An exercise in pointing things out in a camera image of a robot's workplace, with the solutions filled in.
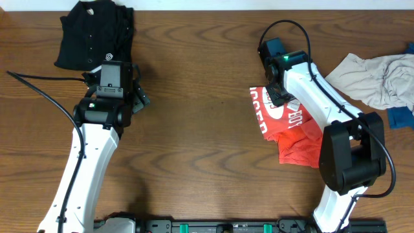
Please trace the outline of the orange red t-shirt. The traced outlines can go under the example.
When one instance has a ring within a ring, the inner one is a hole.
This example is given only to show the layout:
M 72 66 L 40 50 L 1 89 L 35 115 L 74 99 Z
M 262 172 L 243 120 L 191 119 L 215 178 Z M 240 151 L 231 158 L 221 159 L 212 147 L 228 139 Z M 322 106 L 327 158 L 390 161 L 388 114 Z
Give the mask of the orange red t-shirt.
M 267 141 L 278 144 L 281 164 L 319 167 L 322 131 L 298 100 L 275 106 L 265 87 L 251 87 L 259 128 Z

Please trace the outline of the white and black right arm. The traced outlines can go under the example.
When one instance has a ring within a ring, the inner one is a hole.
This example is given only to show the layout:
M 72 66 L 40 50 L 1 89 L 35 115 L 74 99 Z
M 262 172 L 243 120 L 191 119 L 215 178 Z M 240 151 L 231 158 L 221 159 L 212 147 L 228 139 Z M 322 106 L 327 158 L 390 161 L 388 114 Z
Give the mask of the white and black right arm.
M 316 230 L 348 231 L 357 200 L 386 172 L 381 117 L 344 100 L 318 73 L 309 52 L 287 52 L 275 38 L 260 43 L 258 53 L 272 104 L 298 100 L 323 133 L 319 171 L 325 188 L 312 214 Z

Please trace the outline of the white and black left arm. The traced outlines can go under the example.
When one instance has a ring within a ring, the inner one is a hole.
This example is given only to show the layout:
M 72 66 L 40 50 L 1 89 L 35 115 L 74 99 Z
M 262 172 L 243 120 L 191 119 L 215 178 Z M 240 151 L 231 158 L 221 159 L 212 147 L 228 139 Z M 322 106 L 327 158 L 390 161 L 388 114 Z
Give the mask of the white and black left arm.
M 89 89 L 74 107 L 71 151 L 58 191 L 38 232 L 136 232 L 136 219 L 115 214 L 96 222 L 95 209 L 111 157 L 132 116 L 150 101 L 138 65 L 104 61 L 85 72 Z

